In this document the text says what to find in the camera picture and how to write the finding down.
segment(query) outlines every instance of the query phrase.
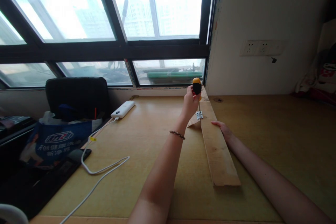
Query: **beaded bracelet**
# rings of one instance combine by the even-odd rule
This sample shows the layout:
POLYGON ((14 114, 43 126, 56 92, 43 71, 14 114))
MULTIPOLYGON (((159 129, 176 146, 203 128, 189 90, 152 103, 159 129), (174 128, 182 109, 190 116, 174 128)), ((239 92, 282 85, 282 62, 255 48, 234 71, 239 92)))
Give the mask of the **beaded bracelet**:
POLYGON ((180 133, 176 132, 176 131, 169 131, 170 133, 173 133, 175 135, 178 135, 180 138, 182 138, 183 140, 185 139, 184 136, 182 136, 180 133))

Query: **white cable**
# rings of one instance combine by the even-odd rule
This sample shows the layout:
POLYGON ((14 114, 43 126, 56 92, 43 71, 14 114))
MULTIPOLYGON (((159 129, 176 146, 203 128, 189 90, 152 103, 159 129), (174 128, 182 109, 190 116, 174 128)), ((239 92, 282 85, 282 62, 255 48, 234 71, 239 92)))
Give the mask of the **white cable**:
POLYGON ((91 191, 88 193, 88 195, 82 200, 82 202, 79 203, 79 205, 76 206, 75 209, 72 210, 72 212, 69 213, 69 215, 68 215, 67 217, 65 217, 64 220, 63 220, 60 224, 64 224, 64 223, 70 218, 70 216, 73 215, 73 213, 76 212, 77 209, 81 207, 81 205, 83 205, 83 203, 90 197, 90 195, 91 195, 91 194, 93 193, 93 191, 96 189, 97 185, 103 180, 103 178, 105 178, 105 177, 106 177, 107 175, 109 175, 111 172, 113 172, 114 170, 116 170, 117 168, 119 168, 120 166, 122 166, 122 165, 123 165, 129 158, 130 158, 129 156, 124 157, 124 158, 120 159, 119 161, 117 161, 117 162, 115 162, 115 163, 113 163, 113 164, 111 164, 111 165, 109 165, 109 166, 107 166, 107 167, 105 167, 105 168, 103 168, 103 169, 101 169, 101 170, 99 170, 99 171, 95 171, 95 172, 90 171, 90 169, 86 166, 86 164, 84 163, 84 160, 83 160, 84 153, 86 152, 86 150, 87 150, 87 148, 88 148, 88 146, 89 146, 89 142, 91 141, 90 138, 91 138, 94 134, 96 134, 99 130, 102 130, 102 129, 105 128, 107 125, 109 125, 109 124, 111 124, 111 123, 117 121, 118 119, 119 119, 119 117, 116 117, 113 121, 111 121, 111 122, 109 122, 108 124, 104 125, 102 128, 96 130, 95 132, 93 132, 93 133, 89 136, 89 139, 88 139, 88 141, 87 141, 87 144, 86 144, 86 146, 85 146, 85 149, 84 149, 84 151, 83 151, 83 154, 82 154, 82 157, 81 157, 80 161, 81 161, 81 163, 82 163, 82 166, 84 166, 85 170, 86 170, 90 175, 98 174, 98 173, 100 173, 100 172, 102 172, 102 171, 105 171, 106 169, 108 169, 108 168, 110 168, 110 167, 112 167, 112 166, 115 166, 115 165, 118 164, 120 161, 123 161, 123 160, 124 160, 124 161, 121 162, 120 164, 118 164, 118 165, 117 165, 116 167, 114 167, 112 170, 108 171, 106 174, 104 174, 104 175, 98 180, 98 182, 94 185, 94 187, 91 189, 91 191))

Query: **glass pane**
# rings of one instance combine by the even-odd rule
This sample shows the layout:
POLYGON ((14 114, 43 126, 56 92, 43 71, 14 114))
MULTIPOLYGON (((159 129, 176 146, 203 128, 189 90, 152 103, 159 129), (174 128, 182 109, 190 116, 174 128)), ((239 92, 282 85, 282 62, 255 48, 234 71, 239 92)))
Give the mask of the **glass pane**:
POLYGON ((202 0, 116 0, 128 40, 199 38, 202 0))
POLYGON ((116 0, 116 2, 129 40, 154 37, 149 0, 116 0))
POLYGON ((203 81, 205 59, 133 61, 140 85, 192 84, 203 81))
POLYGON ((45 63, 1 64, 0 75, 10 87, 45 86, 47 80, 56 78, 45 63))
POLYGON ((104 77, 108 85, 132 85, 124 61, 58 63, 66 77, 104 77))
POLYGON ((115 40, 101 0, 15 0, 46 43, 115 40))
POLYGON ((26 44, 26 42, 0 11, 0 45, 17 44, 26 44))
POLYGON ((202 0, 155 0, 160 36, 199 38, 202 0))

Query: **power outlet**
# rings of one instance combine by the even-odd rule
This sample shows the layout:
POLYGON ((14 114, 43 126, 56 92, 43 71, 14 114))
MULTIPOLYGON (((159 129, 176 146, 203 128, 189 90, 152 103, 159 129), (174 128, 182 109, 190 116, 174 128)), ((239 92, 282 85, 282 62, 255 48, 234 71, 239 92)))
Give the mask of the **power outlet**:
POLYGON ((259 40, 259 46, 255 55, 268 55, 270 48, 272 46, 271 40, 259 40))
POLYGON ((247 40, 243 43, 243 47, 240 51, 240 56, 253 56, 258 48, 258 40, 247 40))

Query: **window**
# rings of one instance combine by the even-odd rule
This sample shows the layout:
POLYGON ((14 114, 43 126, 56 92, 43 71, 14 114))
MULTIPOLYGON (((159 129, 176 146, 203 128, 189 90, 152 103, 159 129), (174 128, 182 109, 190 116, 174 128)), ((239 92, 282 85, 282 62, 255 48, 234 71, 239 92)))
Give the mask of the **window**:
POLYGON ((101 0, 15 0, 46 43, 115 40, 101 0))
POLYGON ((202 0, 116 0, 129 40, 197 39, 202 0), (134 24, 146 24, 139 31, 134 24))
POLYGON ((45 63, 1 64, 0 76, 12 88, 43 87, 47 80, 56 78, 45 63))
POLYGON ((18 45, 26 42, 14 29, 7 18, 0 12, 0 45, 18 45))
POLYGON ((216 0, 0 0, 0 87, 206 83, 216 0))
POLYGON ((140 85, 190 84, 203 80, 205 59, 133 61, 140 85))
POLYGON ((124 61, 58 63, 66 77, 104 77, 108 85, 132 85, 124 61))

